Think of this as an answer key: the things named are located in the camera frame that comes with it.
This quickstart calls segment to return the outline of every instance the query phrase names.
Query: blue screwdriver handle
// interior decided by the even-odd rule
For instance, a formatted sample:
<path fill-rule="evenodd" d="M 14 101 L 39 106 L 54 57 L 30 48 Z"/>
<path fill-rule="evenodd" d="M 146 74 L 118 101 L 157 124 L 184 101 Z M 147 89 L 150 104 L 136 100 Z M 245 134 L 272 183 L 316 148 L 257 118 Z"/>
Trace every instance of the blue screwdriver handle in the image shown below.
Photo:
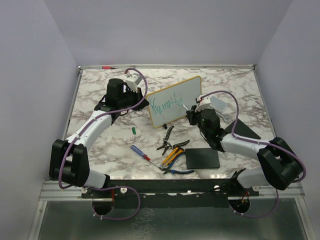
<path fill-rule="evenodd" d="M 133 151 L 135 151 L 137 154 L 139 154 L 141 157 L 143 157 L 145 154 L 139 149 L 137 148 L 135 145 L 131 145 L 131 149 Z"/>

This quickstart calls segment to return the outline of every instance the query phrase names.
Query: screwdriver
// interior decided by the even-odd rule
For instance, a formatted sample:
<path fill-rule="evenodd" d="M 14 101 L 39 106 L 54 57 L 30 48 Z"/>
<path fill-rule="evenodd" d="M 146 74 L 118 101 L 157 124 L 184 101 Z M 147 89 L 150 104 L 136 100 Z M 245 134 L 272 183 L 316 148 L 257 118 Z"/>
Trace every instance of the screwdriver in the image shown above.
<path fill-rule="evenodd" d="M 161 167 L 159 167 L 157 164 L 151 161 L 151 159 L 146 154 L 144 154 L 139 148 L 137 148 L 135 145 L 131 145 L 131 149 L 135 151 L 137 154 L 139 154 L 141 157 L 143 157 L 145 160 L 149 161 L 150 163 L 155 165 L 157 168 L 161 169 Z"/>

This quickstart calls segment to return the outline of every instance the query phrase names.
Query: white wall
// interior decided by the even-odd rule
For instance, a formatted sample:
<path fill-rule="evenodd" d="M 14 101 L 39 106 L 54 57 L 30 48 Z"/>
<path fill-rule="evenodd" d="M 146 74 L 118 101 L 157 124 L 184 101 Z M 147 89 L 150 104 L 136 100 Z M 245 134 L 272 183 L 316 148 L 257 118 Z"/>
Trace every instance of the white wall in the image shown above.
<path fill-rule="evenodd" d="M 320 1 L 294 0 L 263 53 L 257 76 L 279 137 L 302 158 L 302 182 L 320 239 Z"/>
<path fill-rule="evenodd" d="M 0 7 L 0 239 L 27 239 L 78 73 L 42 0 Z"/>
<path fill-rule="evenodd" d="M 292 0 L 45 0 L 79 65 L 256 64 Z"/>

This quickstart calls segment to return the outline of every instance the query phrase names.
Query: white marble surface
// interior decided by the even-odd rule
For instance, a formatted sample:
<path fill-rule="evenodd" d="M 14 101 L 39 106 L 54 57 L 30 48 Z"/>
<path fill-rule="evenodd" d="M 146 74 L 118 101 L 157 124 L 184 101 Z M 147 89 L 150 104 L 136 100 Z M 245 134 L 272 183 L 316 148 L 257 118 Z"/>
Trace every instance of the white marble surface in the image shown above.
<path fill-rule="evenodd" d="M 250 69 L 140 69 L 148 81 L 148 92 L 162 89 L 182 80 L 202 77 L 202 92 L 209 93 L 216 90 L 232 92 L 240 106 L 241 119 L 262 139 L 272 139 L 273 134 L 267 113 L 254 73 Z M 77 131 L 91 116 L 97 102 L 106 93 L 110 78 L 124 79 L 124 70 L 87 69 L 83 71 L 79 89 L 74 104 L 67 135 Z M 217 94 L 217 97 L 228 103 L 225 113 L 235 117 L 235 103 L 227 94 Z M 190 139 L 186 148 L 208 148 L 209 145 L 201 137 L 196 126 L 190 126 L 186 118 L 174 121 L 170 135 L 171 144 Z M 221 127 L 228 125 L 221 121 Z M 119 117 L 116 122 L 103 132 L 88 152 L 91 169 L 110 175 L 112 179 L 208 179 L 228 178 L 234 171 L 243 168 L 254 168 L 259 163 L 253 159 L 233 154 L 219 152 L 219 169 L 198 169 L 187 175 L 163 172 L 142 159 L 130 149 L 132 144 L 140 148 L 154 162 L 161 163 L 164 157 L 161 150 L 156 150 L 163 143 L 166 130 L 154 129 L 151 124 L 147 108 L 139 112 L 130 111 L 126 116 Z M 172 169 L 186 170 L 185 156 L 174 164 Z"/>

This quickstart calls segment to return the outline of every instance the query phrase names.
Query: pliers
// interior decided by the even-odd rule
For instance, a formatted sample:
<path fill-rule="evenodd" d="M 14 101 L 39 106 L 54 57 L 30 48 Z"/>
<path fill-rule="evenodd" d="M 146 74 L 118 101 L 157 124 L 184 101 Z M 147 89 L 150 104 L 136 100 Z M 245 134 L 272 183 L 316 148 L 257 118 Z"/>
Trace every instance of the pliers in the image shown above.
<path fill-rule="evenodd" d="M 184 154 L 185 154 L 185 151 L 183 151 L 181 153 L 178 153 L 175 156 L 175 158 L 172 160 L 172 162 L 168 165 L 168 167 L 162 169 L 164 171 L 163 174 L 167 174 L 167 173 L 172 173 L 172 174 L 192 174 L 195 170 L 189 170 L 189 171 L 171 170 L 171 167 L 177 161 L 177 159 L 180 158 Z"/>
<path fill-rule="evenodd" d="M 172 129 L 174 128 L 175 126 L 171 126 L 169 127 L 168 131 L 166 131 L 166 135 L 165 135 L 165 138 L 163 139 L 163 145 L 158 147 L 157 150 L 160 150 L 160 149 L 163 149 L 163 153 L 162 153 L 162 156 L 165 155 L 166 151 L 168 149 L 172 149 L 172 145 L 170 144 L 170 142 L 168 142 L 168 139 L 170 137 L 170 133 L 172 131 Z"/>

